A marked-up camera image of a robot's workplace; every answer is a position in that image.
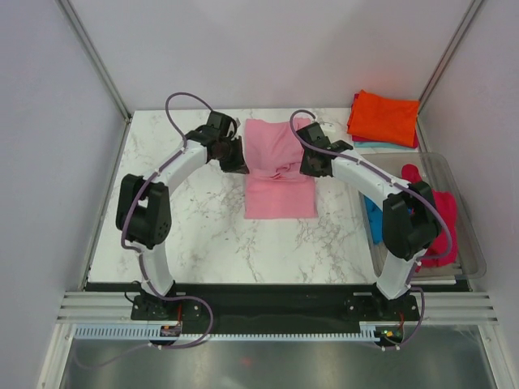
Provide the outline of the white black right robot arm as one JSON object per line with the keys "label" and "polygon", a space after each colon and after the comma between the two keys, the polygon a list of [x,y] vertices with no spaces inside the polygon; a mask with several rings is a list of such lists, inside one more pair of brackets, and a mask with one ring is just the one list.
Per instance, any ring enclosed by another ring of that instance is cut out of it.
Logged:
{"label": "white black right robot arm", "polygon": [[428,246],[447,228],[430,186],[385,172],[344,141],[332,143],[325,135],[305,137],[301,131],[296,137],[304,150],[300,173],[345,182],[382,211],[382,238],[388,253],[375,283],[371,308],[377,317],[391,318],[409,293],[410,281]]}

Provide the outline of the pink t shirt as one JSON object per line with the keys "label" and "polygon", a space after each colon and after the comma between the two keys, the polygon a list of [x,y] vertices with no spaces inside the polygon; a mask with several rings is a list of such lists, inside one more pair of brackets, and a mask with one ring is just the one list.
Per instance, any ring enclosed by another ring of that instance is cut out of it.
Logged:
{"label": "pink t shirt", "polygon": [[310,124],[248,119],[244,128],[245,217],[249,220],[311,219],[318,216],[315,179],[300,173],[303,149],[292,129]]}

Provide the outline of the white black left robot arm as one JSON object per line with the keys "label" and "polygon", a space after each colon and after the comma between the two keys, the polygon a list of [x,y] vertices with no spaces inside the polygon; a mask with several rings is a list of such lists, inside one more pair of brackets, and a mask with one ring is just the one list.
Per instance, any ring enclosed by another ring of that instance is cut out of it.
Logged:
{"label": "white black left robot arm", "polygon": [[238,120],[209,120],[182,137],[181,144],[148,175],[127,174],[118,196],[116,227],[121,246],[137,255],[141,291],[134,320],[168,320],[180,303],[168,265],[165,240],[172,227],[170,195],[193,173],[216,160],[225,173],[247,174]]}

